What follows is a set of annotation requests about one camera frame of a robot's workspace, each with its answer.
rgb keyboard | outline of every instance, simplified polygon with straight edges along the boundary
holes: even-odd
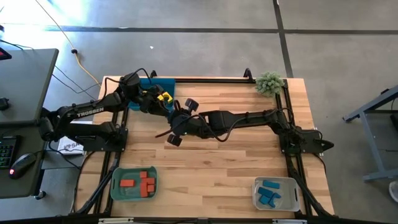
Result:
[[[14,162],[20,136],[0,136],[0,169],[9,169]]]

wooden tabletop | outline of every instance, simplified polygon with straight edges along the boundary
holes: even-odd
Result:
[[[304,80],[287,79],[296,125],[312,129],[313,120]],[[116,83],[108,82],[108,92]],[[276,108],[275,98],[256,93],[253,84],[177,83],[175,99],[183,105],[193,98],[198,113],[228,110],[233,113]],[[111,113],[95,115],[94,123],[111,120]],[[259,211],[252,204],[251,186],[256,177],[287,177],[285,157],[279,140],[267,126],[235,129],[229,140],[184,136],[180,147],[155,138],[168,129],[165,118],[130,111],[129,137],[120,167],[154,166],[159,185],[155,198],[145,202],[113,203],[113,217],[212,217],[212,218],[293,218],[292,212]],[[83,168],[78,186],[79,209],[98,185],[104,153],[97,152]],[[307,185],[317,200],[333,213],[322,163],[311,154],[303,154]],[[108,189],[104,191],[102,209]]]

orange block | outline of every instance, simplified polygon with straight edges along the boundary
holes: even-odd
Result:
[[[147,184],[155,184],[155,177],[148,177],[141,180],[141,182],[145,182]]]
[[[139,173],[139,177],[140,177],[140,178],[147,178],[147,176],[148,176],[148,172],[146,172],[146,171],[141,171],[141,172]]]
[[[155,192],[155,185],[148,185],[147,191],[148,192]]]
[[[133,187],[134,183],[134,180],[120,180],[120,187]]]
[[[141,197],[148,197],[147,186],[148,186],[147,183],[141,182],[140,184]]]

plastic container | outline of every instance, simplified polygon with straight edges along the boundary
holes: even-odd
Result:
[[[155,192],[153,194],[149,193],[148,197],[141,197],[141,192],[139,185],[141,183],[141,178],[139,177],[140,171],[147,171],[148,177],[155,177]],[[123,179],[134,179],[136,181],[134,187],[120,187],[120,180]],[[112,175],[111,181],[111,197],[113,200],[117,201],[142,201],[150,200],[156,196],[158,189],[158,178],[156,168],[151,167],[140,167],[133,169],[123,169],[117,168]]]
[[[279,189],[264,187],[263,180],[269,180],[280,184]],[[257,193],[259,187],[271,190],[278,193],[282,198],[274,199],[275,208],[270,205],[263,205],[259,199],[261,194]],[[258,210],[277,210],[277,211],[290,211],[297,212],[300,210],[300,198],[298,192],[299,186],[295,179],[290,177],[257,177],[252,186],[253,204]]]
[[[149,83],[148,79],[141,78],[140,82],[141,82],[141,86],[143,88],[149,88],[152,85],[158,84],[164,89],[164,91],[169,93],[169,95],[172,96],[172,98],[174,99],[174,93],[175,93],[175,79],[174,78],[151,78],[152,84]],[[133,111],[139,111],[139,105],[137,103],[130,102],[129,108],[132,109]],[[171,102],[171,103],[166,102],[166,108],[168,110],[172,110],[173,102]]]

gray floor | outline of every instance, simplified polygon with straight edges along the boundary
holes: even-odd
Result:
[[[271,0],[118,0],[43,1],[65,26],[201,27],[276,29]],[[34,1],[7,1],[0,12],[4,40],[35,48],[60,50],[57,65],[81,86],[93,84],[80,70],[60,32],[43,32],[53,25]],[[279,0],[286,29],[398,29],[398,2],[393,0]],[[139,67],[159,75],[240,77],[275,70],[286,76],[278,34],[199,34],[136,32],[67,32],[84,56],[82,63],[101,80]],[[398,204],[388,195],[390,180],[365,184],[363,175],[376,170],[360,121],[345,124],[341,117],[398,84],[398,35],[286,35],[294,77],[304,78],[315,124],[335,143],[325,153],[328,183],[337,215],[345,218],[398,223]],[[0,45],[5,49],[10,46]],[[59,72],[54,74],[67,82]],[[90,90],[98,95],[98,89]],[[45,106],[82,103],[52,80]],[[398,160],[389,154],[389,165]],[[43,189],[49,197],[0,200],[0,220],[67,214],[75,170],[46,172]]]

